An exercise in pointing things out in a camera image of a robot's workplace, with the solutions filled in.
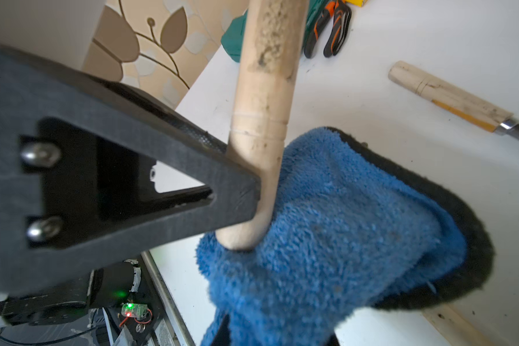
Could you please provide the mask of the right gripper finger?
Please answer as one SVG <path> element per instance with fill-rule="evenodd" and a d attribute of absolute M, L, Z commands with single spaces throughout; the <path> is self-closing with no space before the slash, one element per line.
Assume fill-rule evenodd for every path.
<path fill-rule="evenodd" d="M 248 221 L 256 174 L 135 88 L 0 46 L 0 292 Z"/>

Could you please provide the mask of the blue grey microfiber rag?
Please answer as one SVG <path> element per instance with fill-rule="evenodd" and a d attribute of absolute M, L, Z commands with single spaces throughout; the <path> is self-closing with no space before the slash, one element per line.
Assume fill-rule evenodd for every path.
<path fill-rule="evenodd" d="M 485 284 L 494 247 L 458 196 L 337 128 L 284 151 L 270 229 L 254 249 L 197 250 L 216 307 L 204 345 L 336 345 L 356 309 L 421 310 Z"/>

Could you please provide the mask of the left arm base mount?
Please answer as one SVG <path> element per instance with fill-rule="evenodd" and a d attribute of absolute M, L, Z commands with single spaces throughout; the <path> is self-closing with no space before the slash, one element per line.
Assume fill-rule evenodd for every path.
<path fill-rule="evenodd" d="M 0 345 L 177 345 L 142 256 L 0 298 Z"/>

